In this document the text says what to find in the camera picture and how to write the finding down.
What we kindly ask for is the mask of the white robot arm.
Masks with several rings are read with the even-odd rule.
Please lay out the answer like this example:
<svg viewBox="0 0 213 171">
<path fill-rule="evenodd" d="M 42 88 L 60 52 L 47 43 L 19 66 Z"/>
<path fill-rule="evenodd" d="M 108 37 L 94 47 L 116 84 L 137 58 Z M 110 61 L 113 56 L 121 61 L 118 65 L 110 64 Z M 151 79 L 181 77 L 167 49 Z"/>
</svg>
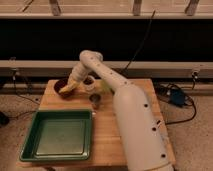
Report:
<svg viewBox="0 0 213 171">
<path fill-rule="evenodd" d="M 69 82 L 81 82 L 93 71 L 114 91 L 113 108 L 129 171 L 174 171 L 145 91 L 102 60 L 101 53 L 83 50 Z"/>
</svg>

